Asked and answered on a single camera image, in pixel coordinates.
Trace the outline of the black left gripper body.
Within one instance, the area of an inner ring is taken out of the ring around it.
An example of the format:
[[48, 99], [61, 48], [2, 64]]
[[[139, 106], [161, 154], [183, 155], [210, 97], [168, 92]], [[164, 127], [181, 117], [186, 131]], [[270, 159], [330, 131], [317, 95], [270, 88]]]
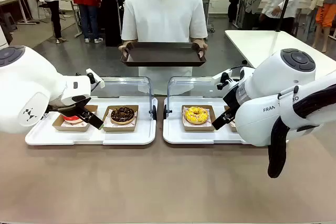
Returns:
[[47, 106], [47, 113], [59, 112], [63, 115], [80, 115], [87, 111], [85, 106], [91, 100], [91, 97], [86, 98], [81, 95], [80, 101], [70, 101], [70, 105], [65, 105], [60, 97], [49, 102]]

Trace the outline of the person's right hand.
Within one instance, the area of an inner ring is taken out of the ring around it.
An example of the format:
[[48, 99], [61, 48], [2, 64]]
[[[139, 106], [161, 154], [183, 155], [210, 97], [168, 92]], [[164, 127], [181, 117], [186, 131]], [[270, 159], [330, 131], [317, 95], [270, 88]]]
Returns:
[[126, 56], [128, 53], [127, 45], [129, 43], [132, 43], [132, 41], [124, 41], [118, 48], [124, 56]]

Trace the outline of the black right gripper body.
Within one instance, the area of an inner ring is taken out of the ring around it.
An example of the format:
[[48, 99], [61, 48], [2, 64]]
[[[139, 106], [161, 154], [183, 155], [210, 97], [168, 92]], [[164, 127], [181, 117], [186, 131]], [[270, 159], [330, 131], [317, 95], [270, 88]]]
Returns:
[[238, 103], [237, 98], [236, 98], [237, 89], [238, 89], [238, 84], [233, 86], [229, 90], [229, 92], [223, 97], [224, 102], [227, 104], [227, 106], [233, 112], [236, 112], [238, 110], [238, 108], [240, 107], [240, 104]]

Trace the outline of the person's left hand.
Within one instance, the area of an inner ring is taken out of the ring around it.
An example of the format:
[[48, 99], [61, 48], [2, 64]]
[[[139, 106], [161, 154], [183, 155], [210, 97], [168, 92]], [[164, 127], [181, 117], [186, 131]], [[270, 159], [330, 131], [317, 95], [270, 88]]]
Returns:
[[201, 58], [205, 55], [205, 52], [208, 48], [208, 45], [205, 43], [205, 40], [204, 39], [195, 39], [193, 38], [192, 39], [192, 43], [194, 44], [198, 44], [198, 56]]

